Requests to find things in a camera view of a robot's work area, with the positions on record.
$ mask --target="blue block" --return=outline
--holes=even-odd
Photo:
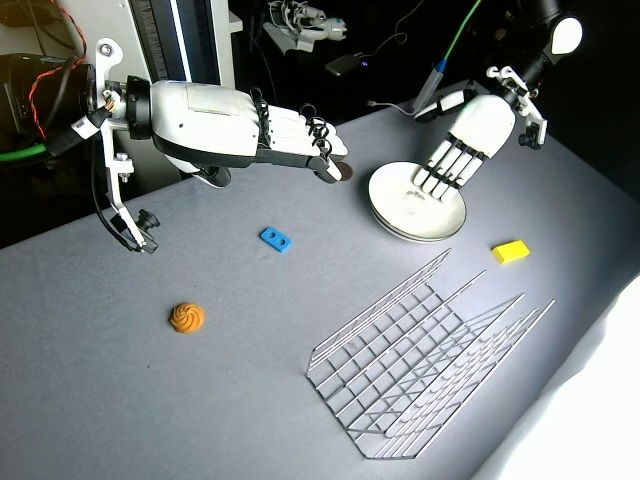
[[[273,227],[267,227],[264,232],[260,234],[260,238],[278,250],[280,253],[286,252],[293,244],[291,239],[282,234]]]

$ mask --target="white mechanical device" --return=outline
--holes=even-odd
[[[520,145],[538,149],[544,144],[547,120],[532,102],[538,94],[537,84],[544,69],[573,52],[582,39],[580,22],[571,16],[550,16],[544,27],[549,42],[527,57],[522,77],[508,66],[500,70],[490,67],[487,77],[498,83],[494,93],[477,95],[469,89],[454,92],[414,115],[418,120],[431,118],[466,103],[445,140],[413,178],[425,193],[442,202],[455,198],[482,164],[507,142],[516,124],[514,112],[525,118]]]
[[[135,221],[122,201],[119,182],[126,182],[134,168],[128,155],[114,151],[114,130],[128,129],[133,139],[152,138],[178,169],[215,187],[229,184],[228,167],[252,163],[308,168],[326,183],[350,178],[350,167],[339,161],[346,157],[347,148],[335,127],[318,117],[313,106],[304,105],[300,112],[270,106],[257,89],[248,95],[188,82],[150,85],[137,77],[129,77],[126,85],[109,82],[111,67],[122,58],[115,41],[98,40],[97,103],[103,109],[107,105],[111,113],[100,126],[107,197],[116,212],[112,224],[127,239],[130,250],[153,253],[157,245],[147,230],[159,222],[144,210]]]
[[[347,26],[341,18],[327,18],[322,10],[307,2],[270,2],[271,22],[264,29],[284,55],[288,50],[313,52],[318,40],[344,40]]]

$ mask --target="gray table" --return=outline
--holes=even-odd
[[[130,254],[92,216],[0,252],[0,478],[461,479],[504,437],[638,269],[640,207],[549,138],[509,144],[465,189],[455,237],[415,245],[367,207],[369,174],[423,159],[451,117],[392,110],[345,124],[354,178],[255,165],[230,188],[185,181],[131,202],[156,213],[159,250]],[[285,255],[258,234],[294,242]],[[490,247],[533,253],[499,266]],[[557,305],[423,457],[364,460],[304,377],[311,349],[446,248],[441,294],[471,315],[526,292]],[[171,307],[208,312],[174,333]]]

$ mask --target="metal wire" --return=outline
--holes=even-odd
[[[449,250],[312,352],[307,377],[367,458],[415,458],[544,316],[505,326],[524,293],[465,322],[428,284]]]

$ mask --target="red wire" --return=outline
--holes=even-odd
[[[55,5],[58,8],[58,10],[60,10],[69,19],[69,21],[75,27],[76,32],[78,32],[78,35],[80,35],[80,38],[82,39],[82,56],[73,63],[73,66],[71,67],[71,69],[73,70],[74,68],[76,68],[78,65],[80,65],[87,59],[87,37],[85,36],[82,29],[78,26],[78,24],[76,23],[76,21],[73,19],[73,17],[67,11],[66,8],[64,8],[62,5],[58,5],[56,0],[50,0],[50,1],[51,3],[53,3],[53,5]],[[35,81],[33,82],[33,84],[31,85],[31,90],[29,91],[29,103],[31,104],[31,113],[33,114],[33,123],[35,123],[36,127],[38,127],[38,131],[40,132],[40,136],[42,137],[43,140],[46,140],[47,136],[44,133],[44,130],[42,129],[42,127],[40,126],[40,121],[38,119],[38,109],[36,108],[36,105],[33,101],[34,96],[35,96],[36,90],[38,89],[38,84],[40,83],[40,80],[46,77],[50,77],[51,75],[55,75],[57,72],[62,70],[62,68],[63,68],[62,66],[56,67],[53,70],[49,70],[48,72],[44,72],[38,75]]]

